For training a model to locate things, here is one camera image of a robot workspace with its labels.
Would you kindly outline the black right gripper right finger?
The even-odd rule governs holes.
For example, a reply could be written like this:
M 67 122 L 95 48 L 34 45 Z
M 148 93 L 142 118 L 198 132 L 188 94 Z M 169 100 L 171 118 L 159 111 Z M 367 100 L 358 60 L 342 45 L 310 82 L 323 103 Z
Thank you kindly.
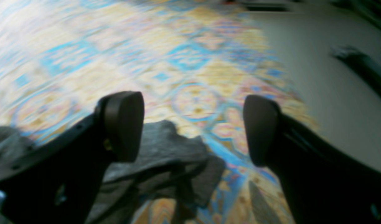
M 262 96 L 246 96 L 243 121 L 252 163 L 279 178 L 297 224 L 381 224 L 381 172 Z

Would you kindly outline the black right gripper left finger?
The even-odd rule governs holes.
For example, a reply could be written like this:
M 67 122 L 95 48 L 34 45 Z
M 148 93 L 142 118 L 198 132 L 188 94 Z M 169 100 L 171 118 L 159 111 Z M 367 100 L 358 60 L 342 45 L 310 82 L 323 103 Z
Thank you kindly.
M 84 224 L 112 162 L 134 162 L 144 120 L 139 91 L 101 98 L 57 138 L 0 165 L 0 214 L 14 224 Z

